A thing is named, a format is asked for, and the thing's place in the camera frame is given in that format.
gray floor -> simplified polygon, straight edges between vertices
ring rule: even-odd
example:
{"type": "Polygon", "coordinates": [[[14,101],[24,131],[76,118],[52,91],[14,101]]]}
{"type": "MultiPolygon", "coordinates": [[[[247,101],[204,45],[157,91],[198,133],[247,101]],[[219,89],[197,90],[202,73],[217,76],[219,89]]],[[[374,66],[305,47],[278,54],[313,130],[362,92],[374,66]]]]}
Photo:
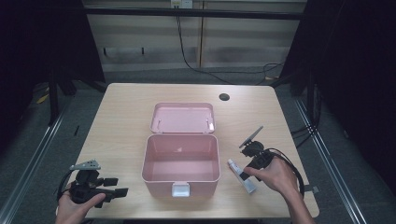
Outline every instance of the gray floor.
{"type": "MultiPolygon", "coordinates": [[[[279,74],[280,69],[281,67],[268,72],[267,79],[263,73],[216,73],[216,76],[233,84],[254,85],[264,80],[262,84],[265,85],[273,81],[272,78],[279,74]]],[[[206,71],[212,72],[255,72],[261,70],[262,67],[206,68],[206,71]]],[[[106,80],[107,84],[111,82],[227,84],[213,76],[197,73],[188,68],[106,72],[106,80]]],[[[103,98],[102,93],[92,90],[84,84],[76,83],[76,85],[78,92],[75,96],[61,96],[61,105],[67,105],[69,102],[69,105],[65,107],[64,118],[55,137],[50,142],[49,149],[39,164],[21,204],[17,206],[18,210],[12,223],[54,223],[57,203],[53,192],[68,167],[76,161],[103,98]]],[[[1,207],[5,205],[17,186],[42,136],[48,129],[49,102],[46,101],[41,105],[35,103],[42,93],[42,87],[39,86],[37,89],[40,91],[35,92],[35,99],[26,110],[19,135],[13,140],[7,150],[7,155],[0,160],[1,207]]],[[[294,131],[303,127],[303,119],[295,104],[296,98],[290,95],[289,86],[279,86],[276,88],[276,94],[290,130],[294,131]]],[[[319,132],[352,195],[356,198],[367,223],[393,223],[396,220],[394,196],[391,195],[376,172],[367,165],[353,142],[345,138],[342,127],[325,105],[321,113],[319,132]]],[[[304,137],[296,138],[296,145],[303,139],[304,137]]],[[[311,185],[319,189],[319,192],[315,194],[320,210],[316,221],[318,223],[353,223],[312,140],[308,140],[299,147],[298,151],[311,185]]],[[[123,220],[96,220],[94,223],[122,222],[123,220]]],[[[262,222],[290,223],[290,220],[288,218],[269,218],[262,222]]]]}

cable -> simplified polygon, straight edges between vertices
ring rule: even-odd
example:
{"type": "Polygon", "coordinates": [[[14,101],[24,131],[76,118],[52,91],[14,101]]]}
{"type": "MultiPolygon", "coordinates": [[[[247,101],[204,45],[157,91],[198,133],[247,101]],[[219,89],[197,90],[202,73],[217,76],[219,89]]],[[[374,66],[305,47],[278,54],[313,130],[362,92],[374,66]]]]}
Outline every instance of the cable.
{"type": "Polygon", "coordinates": [[[64,175],[64,177],[62,178],[61,183],[59,184],[59,187],[58,187],[58,194],[56,196],[56,201],[59,201],[62,198],[62,195],[64,195],[64,192],[67,191],[67,189],[62,190],[62,188],[64,187],[64,181],[66,181],[66,178],[69,177],[72,173],[73,173],[73,171],[71,170],[71,171],[67,172],[67,174],[64,175]]]}
{"type": "MultiPolygon", "coordinates": [[[[295,135],[300,132],[309,132],[309,135],[302,142],[300,142],[296,146],[296,148],[302,146],[314,134],[314,132],[316,132],[318,130],[318,126],[319,126],[319,122],[320,122],[320,114],[321,114],[322,96],[319,93],[318,88],[316,88],[315,91],[316,91],[316,101],[315,101],[316,102],[316,111],[315,111],[316,115],[314,116],[314,120],[312,121],[312,123],[310,125],[303,127],[297,131],[291,132],[291,135],[295,135]]],[[[296,137],[293,137],[293,139],[302,137],[304,135],[306,135],[306,133],[301,134],[296,137]]]]}
{"type": "Polygon", "coordinates": [[[225,79],[223,79],[221,77],[218,77],[218,76],[216,76],[214,74],[222,74],[222,73],[228,73],[228,74],[260,74],[260,73],[264,73],[264,78],[260,82],[255,84],[256,86],[258,86],[258,85],[262,84],[265,81],[266,72],[269,72],[269,71],[277,68],[278,66],[284,64],[284,63],[268,63],[262,68],[262,71],[259,71],[259,72],[244,72],[244,71],[241,71],[241,72],[235,72],[235,71],[232,71],[232,72],[227,72],[227,71],[224,71],[224,72],[206,72],[206,71],[198,70],[198,69],[192,68],[189,65],[189,63],[187,62],[187,60],[186,60],[186,55],[185,55],[185,52],[184,52],[184,45],[183,45],[183,38],[182,38],[182,34],[181,34],[181,22],[180,22],[180,17],[179,16],[177,16],[177,31],[178,31],[178,38],[179,38],[179,41],[180,41],[181,54],[183,56],[184,63],[192,71],[195,71],[195,72],[198,72],[198,73],[202,73],[202,74],[206,74],[206,75],[210,75],[210,76],[212,76],[212,77],[214,77],[214,78],[216,78],[216,79],[218,79],[218,80],[220,80],[222,82],[228,83],[230,85],[237,85],[237,84],[232,83],[230,81],[227,81],[227,80],[225,80],[225,79]],[[267,67],[269,65],[274,65],[274,66],[269,68],[269,69],[267,69],[267,70],[265,70],[265,67],[267,67]]]}

floor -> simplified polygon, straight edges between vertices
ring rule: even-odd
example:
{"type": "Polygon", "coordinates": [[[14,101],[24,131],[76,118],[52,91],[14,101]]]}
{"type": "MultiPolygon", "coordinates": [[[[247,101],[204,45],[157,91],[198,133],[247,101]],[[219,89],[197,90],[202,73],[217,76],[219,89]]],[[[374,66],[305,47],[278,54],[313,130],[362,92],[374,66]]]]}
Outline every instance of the floor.
{"type": "MultiPolygon", "coordinates": [[[[106,70],[106,84],[112,82],[152,82],[152,83],[202,83],[202,84],[238,84],[268,85],[276,80],[281,65],[264,67],[252,64],[238,66],[196,68],[201,72],[188,68],[181,60],[166,69],[159,69],[149,61],[150,50],[140,58],[140,67],[131,69],[129,60],[125,60],[128,50],[113,49],[107,56],[98,50],[106,70]]],[[[155,58],[169,58],[171,52],[161,54],[155,52],[155,58]]],[[[78,153],[92,125],[95,113],[103,98],[103,93],[93,90],[76,81],[78,91],[74,96],[60,97],[63,111],[62,120],[56,127],[48,126],[50,119],[49,101],[37,104],[35,101],[42,95],[46,83],[37,85],[34,100],[25,112],[19,127],[19,134],[8,147],[7,154],[0,159],[0,183],[2,194],[0,218],[2,223],[54,223],[57,202],[53,192],[68,167],[77,159],[78,153]],[[51,139],[43,138],[45,133],[54,132],[51,139]]],[[[291,96],[289,85],[276,88],[278,100],[282,106],[290,131],[305,126],[304,116],[298,102],[304,102],[302,96],[291,96]]],[[[317,190],[315,197],[320,214],[315,218],[317,223],[393,223],[396,220],[396,201],[387,186],[376,172],[365,162],[355,144],[349,141],[336,117],[323,103],[318,133],[322,138],[326,154],[318,149],[313,138],[298,147],[305,172],[317,190]],[[342,177],[341,187],[332,175],[330,161],[335,165],[335,172],[342,177]],[[350,211],[346,199],[353,200],[358,210],[350,211]]],[[[299,145],[308,132],[295,134],[294,141],[299,145]]],[[[247,223],[245,220],[234,220],[235,223],[247,223]]],[[[124,220],[95,220],[93,223],[123,223],[124,220]]],[[[288,218],[266,218],[261,223],[290,223],[288,218]]],[[[134,220],[132,223],[147,223],[134,220]]]]}

hand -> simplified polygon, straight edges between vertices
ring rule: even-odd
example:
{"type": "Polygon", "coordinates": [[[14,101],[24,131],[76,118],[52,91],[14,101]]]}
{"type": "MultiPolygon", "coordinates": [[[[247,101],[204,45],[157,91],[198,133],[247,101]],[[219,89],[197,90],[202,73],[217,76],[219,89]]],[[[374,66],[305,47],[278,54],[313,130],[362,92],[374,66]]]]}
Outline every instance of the hand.
{"type": "Polygon", "coordinates": [[[79,224],[87,215],[88,211],[105,199],[104,193],[93,196],[89,201],[77,204],[70,198],[70,192],[66,191],[59,200],[56,224],[79,224]]]}
{"type": "Polygon", "coordinates": [[[315,220],[297,186],[297,177],[290,167],[278,157],[274,157],[265,169],[257,170],[245,167],[244,172],[260,178],[270,189],[279,192],[288,205],[293,224],[313,224],[315,220]]]}
{"type": "Polygon", "coordinates": [[[265,169],[257,170],[245,167],[244,172],[248,175],[255,175],[261,179],[270,189],[273,189],[283,196],[291,191],[298,191],[297,177],[290,167],[278,157],[274,157],[265,169]]]}

pink plastic box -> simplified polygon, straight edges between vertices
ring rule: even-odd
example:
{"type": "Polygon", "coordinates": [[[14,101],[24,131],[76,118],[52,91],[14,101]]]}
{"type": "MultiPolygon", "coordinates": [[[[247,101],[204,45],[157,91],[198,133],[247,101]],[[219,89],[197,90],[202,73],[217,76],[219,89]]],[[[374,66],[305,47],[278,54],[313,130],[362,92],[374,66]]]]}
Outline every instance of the pink plastic box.
{"type": "Polygon", "coordinates": [[[213,195],[220,178],[213,106],[157,104],[150,128],[142,176],[151,195],[213,195]]]}

